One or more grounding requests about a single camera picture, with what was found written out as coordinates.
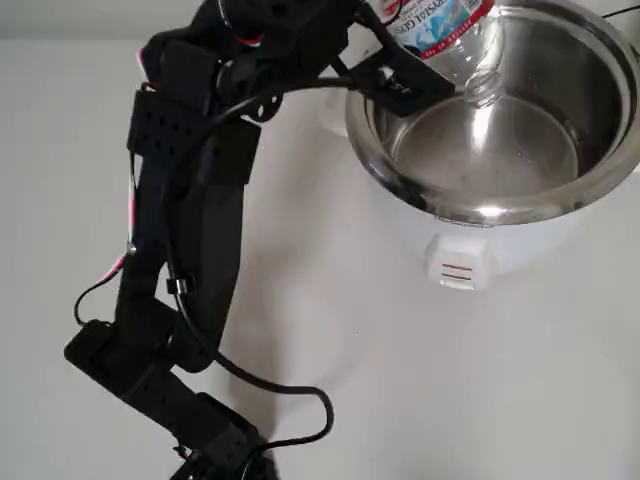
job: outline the rice cooker logo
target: rice cooker logo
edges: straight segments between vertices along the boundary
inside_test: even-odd
[[[465,227],[465,228],[477,228],[479,230],[489,230],[495,227],[495,225],[480,225],[477,223],[456,222],[455,220],[451,220],[450,218],[445,218],[440,216],[436,218],[441,222],[450,223],[452,225],[458,225],[459,227]]]

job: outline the white wall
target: white wall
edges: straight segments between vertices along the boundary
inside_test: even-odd
[[[600,14],[635,0],[577,0]],[[0,38],[147,39],[188,23],[200,0],[3,0]],[[640,14],[616,20],[640,41]]]
[[[124,247],[137,42],[0,42],[0,478],[162,480],[170,436],[64,361],[71,306]],[[443,290],[375,223],[313,94],[267,126],[224,349],[330,392],[335,432],[277,453],[283,480],[640,478],[640,185],[482,295]],[[114,288],[83,306],[109,319]],[[311,401],[211,368],[191,379],[283,438]]]

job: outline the plastic water bottle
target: plastic water bottle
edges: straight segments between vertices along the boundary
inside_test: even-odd
[[[394,38],[483,107],[499,98],[504,27],[495,0],[372,0]]]

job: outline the water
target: water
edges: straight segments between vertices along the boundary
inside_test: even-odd
[[[389,153],[414,181],[483,197],[533,195],[578,178],[577,145],[542,108],[503,94],[478,109],[443,102],[394,136]]]

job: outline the wire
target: wire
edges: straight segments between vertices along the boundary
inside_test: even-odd
[[[129,157],[129,201],[128,201],[129,225],[128,225],[128,236],[127,236],[127,253],[125,253],[116,261],[113,267],[111,267],[111,269],[107,272],[107,274],[104,277],[102,277],[102,279],[100,279],[97,283],[95,283],[94,285],[86,289],[84,292],[82,292],[82,294],[76,300],[76,303],[73,306],[73,316],[76,320],[76,323],[80,327],[84,327],[87,324],[87,322],[82,320],[82,318],[80,317],[80,305],[82,304],[83,300],[87,297],[87,295],[98,290],[101,287],[104,287],[105,285],[110,283],[114,278],[116,278],[116,276],[118,276],[118,273],[120,273],[120,271],[124,267],[124,263],[127,260],[127,258],[133,253],[135,253],[135,247],[133,244],[133,234],[134,234],[134,228],[135,228],[136,194],[137,194],[136,192],[138,190],[138,186],[136,184],[135,161],[136,161],[135,155],[132,153]]]
[[[391,17],[389,20],[383,23],[385,27],[390,27],[391,25],[396,23],[396,20],[398,20],[398,18],[400,18],[400,14],[402,13],[402,9],[404,8],[405,0],[397,0],[397,2],[398,2],[398,11],[396,11],[393,17]]]
[[[213,117],[207,125],[205,125],[202,130],[195,136],[193,142],[189,145],[189,147],[185,150],[185,154],[182,160],[174,167],[174,171],[171,172],[169,180],[167,181],[167,185],[163,189],[162,192],[162,208],[164,214],[166,215],[167,225],[171,225],[171,215],[170,215],[170,191],[172,190],[172,184],[175,178],[177,177],[178,169],[181,165],[188,163],[191,158],[195,155],[196,151],[201,147],[201,145],[206,142],[209,137],[215,132],[215,130],[220,127],[224,122],[231,120],[232,118],[241,116],[247,113],[247,110],[252,106],[258,105],[262,98],[271,98],[276,95],[283,95],[285,93],[295,92],[299,90],[307,90],[313,88],[348,88],[354,89],[356,87],[355,81],[351,78],[319,78],[311,81],[301,82],[299,84],[290,85],[290,86],[280,86],[273,89],[270,89],[267,92],[264,92],[260,95],[254,95],[249,97],[236,105],[228,108],[222,113]],[[169,269],[170,278],[176,279],[177,273],[177,265],[176,265],[176,257],[174,252],[174,238],[173,232],[174,229],[169,228],[169,235],[167,241],[167,267]],[[204,338],[204,335],[200,332],[199,328],[193,322],[191,315],[189,314],[187,305],[185,303],[185,299],[182,294],[176,293],[174,294],[176,305],[178,307],[178,311],[182,315],[184,322],[189,329],[189,332],[193,336],[193,338],[205,349],[205,351],[209,354],[209,356],[220,364],[225,370],[227,370],[230,374],[235,377],[243,380],[244,382],[259,388],[261,390],[266,390],[268,392],[280,394],[280,395],[311,395],[317,397],[323,404],[326,411],[326,423],[322,430],[314,435],[309,435],[306,437],[292,438],[289,440],[279,440],[275,442],[268,442],[263,445],[260,445],[254,448],[247,460],[245,461],[242,476],[240,480],[245,480],[248,472],[251,469],[251,465],[255,461],[256,458],[262,456],[269,450],[273,450],[275,448],[283,448],[283,447],[293,447],[299,445],[306,445],[309,443],[314,443],[319,440],[325,438],[331,430],[333,429],[333,425],[335,422],[335,412],[333,409],[333,404],[331,403],[331,399],[329,395],[323,390],[317,387],[298,387],[298,386],[285,386],[279,385],[277,383],[270,382],[268,380],[262,379],[252,373],[247,372],[243,368],[234,364],[231,360],[227,359],[224,355],[222,355],[217,348],[212,347],[209,342]]]
[[[632,12],[634,10],[640,10],[640,5],[633,5],[632,7],[627,7],[621,10],[617,10],[615,12],[607,13],[606,15],[603,15],[602,18],[611,18],[618,15],[622,15],[623,13]]]
[[[322,440],[327,435],[329,435],[329,433],[331,433],[331,430],[333,429],[333,425],[335,423],[335,412],[333,409],[333,404],[331,403],[331,399],[329,398],[329,395],[327,395],[326,392],[319,389],[318,387],[294,387],[294,386],[279,385],[277,383],[273,383],[263,378],[260,378],[252,373],[247,372],[243,368],[237,366],[231,360],[229,360],[224,355],[222,355],[222,353],[220,353],[219,350],[211,348],[210,344],[203,338],[198,327],[195,325],[195,323],[193,323],[193,320],[189,315],[189,312],[187,310],[187,307],[184,303],[184,299],[182,298],[182,296],[179,294],[175,294],[174,297],[176,299],[178,310],[180,311],[180,314],[184,318],[184,321],[187,324],[187,328],[189,329],[189,332],[191,333],[191,335],[193,335],[196,341],[200,343],[200,345],[206,350],[209,356],[213,360],[218,362],[220,366],[225,370],[227,370],[231,375],[241,379],[242,381],[256,388],[259,388],[261,390],[266,390],[271,393],[277,393],[279,395],[315,396],[318,399],[320,399],[320,401],[322,402],[325,408],[327,420],[324,428],[318,433],[314,435],[309,435],[306,437],[269,442],[254,448],[249,454],[249,456],[247,457],[247,460],[245,461],[240,480],[245,480],[247,473],[251,469],[251,465],[253,464],[255,459],[259,458],[265,452],[276,449],[276,448],[295,447],[295,446],[314,443],[319,440]]]
[[[87,295],[89,295],[90,293],[98,290],[101,287],[104,287],[106,284],[108,284],[114,278],[116,278],[118,276],[118,273],[120,273],[120,271],[122,270],[122,267],[124,266],[124,263],[125,263],[125,260],[127,259],[127,256],[128,256],[128,254],[123,255],[115,263],[115,265],[113,267],[111,267],[111,270],[109,270],[109,273],[107,273],[104,277],[102,277],[102,280],[100,280],[98,283],[94,284],[93,286],[87,288],[84,292],[82,292],[82,294],[76,300],[76,303],[73,306],[73,316],[76,319],[76,323],[80,327],[84,327],[87,324],[87,322],[82,320],[82,318],[80,317],[80,305],[82,304],[82,301],[85,299],[85,297]]]

